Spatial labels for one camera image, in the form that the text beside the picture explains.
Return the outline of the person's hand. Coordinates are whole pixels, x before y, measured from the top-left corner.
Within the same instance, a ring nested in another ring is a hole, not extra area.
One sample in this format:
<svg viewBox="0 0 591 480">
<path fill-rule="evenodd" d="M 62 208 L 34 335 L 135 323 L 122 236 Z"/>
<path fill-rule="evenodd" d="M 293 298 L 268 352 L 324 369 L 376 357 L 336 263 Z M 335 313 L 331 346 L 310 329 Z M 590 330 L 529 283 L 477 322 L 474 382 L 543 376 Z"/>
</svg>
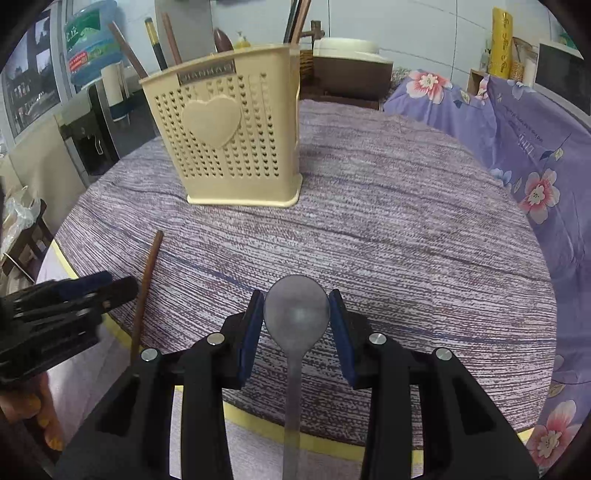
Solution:
<svg viewBox="0 0 591 480">
<path fill-rule="evenodd" d="M 43 432 L 47 446 L 56 452 L 63 451 L 64 433 L 54 407 L 46 372 L 17 390 L 2 392 L 1 410 L 10 424 L 34 419 Z"/>
</svg>

